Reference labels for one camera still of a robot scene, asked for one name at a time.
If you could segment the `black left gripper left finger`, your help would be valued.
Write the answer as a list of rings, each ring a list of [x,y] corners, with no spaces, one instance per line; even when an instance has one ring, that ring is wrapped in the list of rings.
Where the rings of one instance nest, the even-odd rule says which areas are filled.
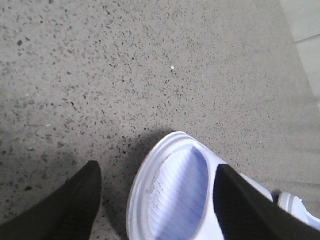
[[[1,224],[2,240],[88,240],[97,216],[102,173],[88,161],[41,202]]]

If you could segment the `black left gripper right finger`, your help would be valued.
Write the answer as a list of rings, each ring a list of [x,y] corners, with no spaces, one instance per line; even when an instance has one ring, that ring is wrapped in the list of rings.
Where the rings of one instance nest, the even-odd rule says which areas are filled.
[[[220,164],[216,169],[212,201],[226,240],[320,238],[319,230],[285,212],[227,164]]]

